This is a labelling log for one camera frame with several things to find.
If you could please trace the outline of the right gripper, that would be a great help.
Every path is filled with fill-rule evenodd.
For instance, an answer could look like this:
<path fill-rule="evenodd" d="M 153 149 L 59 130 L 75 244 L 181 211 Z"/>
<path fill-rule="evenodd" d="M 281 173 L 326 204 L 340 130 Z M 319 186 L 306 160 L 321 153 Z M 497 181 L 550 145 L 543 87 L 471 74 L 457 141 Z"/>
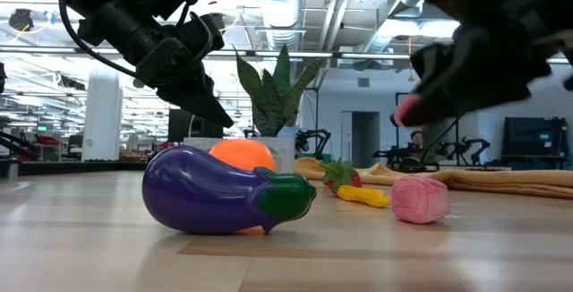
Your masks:
<path fill-rule="evenodd" d="M 462 27 L 449 43 L 415 51 L 419 83 L 393 113 L 393 124 L 414 127 L 531 97 L 529 84 L 551 74 L 551 33 L 523 22 L 507 30 Z"/>

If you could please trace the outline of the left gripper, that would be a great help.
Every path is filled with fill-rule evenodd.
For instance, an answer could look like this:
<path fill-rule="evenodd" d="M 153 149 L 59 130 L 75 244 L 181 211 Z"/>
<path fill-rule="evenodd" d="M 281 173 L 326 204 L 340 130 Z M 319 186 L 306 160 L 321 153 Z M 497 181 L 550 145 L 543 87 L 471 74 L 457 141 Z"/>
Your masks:
<path fill-rule="evenodd" d="M 157 88 L 157 95 L 181 109 L 230 127 L 231 117 L 214 95 L 214 81 L 198 64 L 213 50 L 224 46 L 224 27 L 218 13 L 198 16 L 182 25 L 167 25 L 160 33 L 158 44 L 135 66 L 135 78 Z"/>

